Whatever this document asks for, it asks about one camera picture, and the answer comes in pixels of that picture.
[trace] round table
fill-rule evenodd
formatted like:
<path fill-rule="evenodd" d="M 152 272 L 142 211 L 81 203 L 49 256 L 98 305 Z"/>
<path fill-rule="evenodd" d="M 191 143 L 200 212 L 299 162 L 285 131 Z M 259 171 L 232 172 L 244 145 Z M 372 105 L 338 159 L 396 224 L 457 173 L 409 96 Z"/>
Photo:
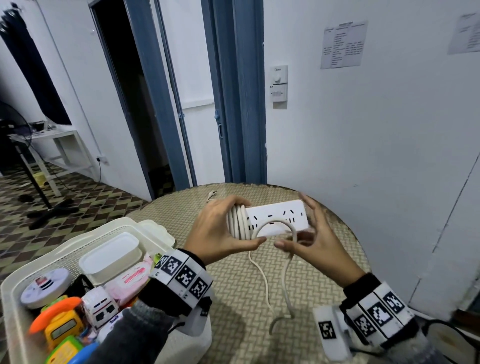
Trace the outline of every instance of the round table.
<path fill-rule="evenodd" d="M 147 204 L 128 217 L 135 221 L 151 219 L 163 225 L 182 247 L 198 212 L 205 206 L 208 193 L 215 198 L 229 194 L 243 196 L 253 206 L 289 201 L 297 192 L 276 186 L 219 183 L 174 192 Z M 307 215 L 312 211 L 307 207 Z M 335 214 L 327 218 L 345 249 L 364 270 L 370 270 L 367 258 L 352 231 Z M 269 282 L 270 302 L 284 313 L 287 308 L 282 296 L 280 273 L 287 257 L 273 246 L 274 237 L 252 253 L 263 268 Z M 339 304 L 343 291 L 333 281 L 297 256 L 287 273 L 287 289 L 296 317 L 281 320 L 272 336 L 268 327 L 274 315 L 265 303 L 265 287 L 258 269 L 247 253 L 231 255 L 208 266 L 214 278 L 215 299 L 210 309 L 212 345 L 201 363 L 327 363 L 320 337 L 313 320 L 312 308 Z M 356 363 L 365 357 L 354 358 Z"/>

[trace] left hand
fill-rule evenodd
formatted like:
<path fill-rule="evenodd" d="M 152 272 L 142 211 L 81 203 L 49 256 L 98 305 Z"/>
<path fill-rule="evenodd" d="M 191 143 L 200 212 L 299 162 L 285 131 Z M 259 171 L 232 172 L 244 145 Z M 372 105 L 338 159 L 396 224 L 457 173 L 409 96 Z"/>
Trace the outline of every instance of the left hand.
<path fill-rule="evenodd" d="M 234 253 L 256 250 L 266 240 L 266 237 L 238 240 L 228 232 L 227 213 L 234 205 L 250 206 L 251 203 L 235 195 L 213 200 L 193 223 L 183 248 L 194 253 L 206 266 Z"/>

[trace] white table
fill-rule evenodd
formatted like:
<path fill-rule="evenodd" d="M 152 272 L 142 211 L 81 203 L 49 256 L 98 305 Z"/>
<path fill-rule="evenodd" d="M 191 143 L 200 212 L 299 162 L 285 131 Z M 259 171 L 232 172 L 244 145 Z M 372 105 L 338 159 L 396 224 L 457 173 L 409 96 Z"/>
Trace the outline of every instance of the white table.
<path fill-rule="evenodd" d="M 63 146 L 60 142 L 62 138 L 65 137 L 71 137 L 73 136 L 76 140 L 76 143 L 78 145 L 78 148 L 80 152 L 82 153 L 84 157 L 84 164 L 82 165 L 75 165 L 71 162 L 67 154 L 65 153 L 65 150 L 63 149 Z M 28 146 L 28 150 L 32 154 L 33 158 L 35 159 L 36 164 L 40 168 L 40 170 L 43 172 L 45 175 L 47 182 L 49 183 L 50 187 L 52 188 L 53 193 L 55 196 L 61 196 L 61 193 L 55 184 L 54 179 L 65 176 L 67 174 L 73 173 L 73 172 L 78 172 L 81 170 L 90 170 L 90 173 L 92 176 L 95 176 L 96 171 L 94 169 L 94 165 L 90 159 L 90 156 L 80 138 L 76 130 L 67 130 L 67 131 L 62 131 L 58 129 L 53 129 L 53 130 L 47 130 L 47 131 L 41 131 L 37 133 L 32 134 L 32 142 L 30 142 L 30 136 L 22 136 L 22 135 L 17 135 L 17 134 L 11 134 L 9 135 L 10 139 L 16 142 L 24 143 L 25 145 Z M 53 157 L 53 158 L 43 158 L 38 154 L 38 152 L 35 150 L 35 148 L 32 146 L 33 142 L 39 142 L 41 140 L 47 140 L 47 139 L 52 139 L 53 142 L 55 143 L 60 155 Z M 33 171 L 30 168 L 29 163 L 25 160 L 24 156 L 21 155 L 22 159 L 24 160 L 25 164 L 27 167 L 30 169 L 31 173 L 33 174 Z M 56 166 L 59 166 L 65 171 L 60 172 L 60 173 L 55 173 L 55 174 L 50 174 L 49 170 L 45 166 L 45 162 L 52 163 Z"/>

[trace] pink wet wipes package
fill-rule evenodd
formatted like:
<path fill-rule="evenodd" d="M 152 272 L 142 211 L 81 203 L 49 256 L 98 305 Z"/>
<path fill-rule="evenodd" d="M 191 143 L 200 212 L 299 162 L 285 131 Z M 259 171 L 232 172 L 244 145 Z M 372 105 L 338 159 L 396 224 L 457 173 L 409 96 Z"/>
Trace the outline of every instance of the pink wet wipes package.
<path fill-rule="evenodd" d="M 144 287 L 152 268 L 153 260 L 145 254 L 142 262 L 135 264 L 111 281 L 105 283 L 103 288 L 119 304 L 123 306 Z"/>

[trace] white plastic basket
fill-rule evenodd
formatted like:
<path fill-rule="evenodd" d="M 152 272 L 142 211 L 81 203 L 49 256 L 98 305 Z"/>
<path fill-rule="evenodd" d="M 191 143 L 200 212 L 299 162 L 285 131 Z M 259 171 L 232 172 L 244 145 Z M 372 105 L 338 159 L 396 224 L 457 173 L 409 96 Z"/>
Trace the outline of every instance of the white plastic basket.
<path fill-rule="evenodd" d="M 140 241 L 143 253 L 164 254 L 170 249 L 151 233 L 143 230 L 131 218 L 118 218 L 99 228 L 78 235 L 10 274 L 0 286 L 5 331 L 11 364 L 43 364 L 47 358 L 47 343 L 43 335 L 29 335 L 33 316 L 20 304 L 20 295 L 35 278 L 52 269 L 67 268 L 74 277 L 81 274 L 78 260 L 86 252 L 122 233 L 129 232 Z M 173 331 L 160 353 L 156 364 L 197 363 L 210 347 L 212 331 L 210 319 L 202 335 L 192 338 Z"/>

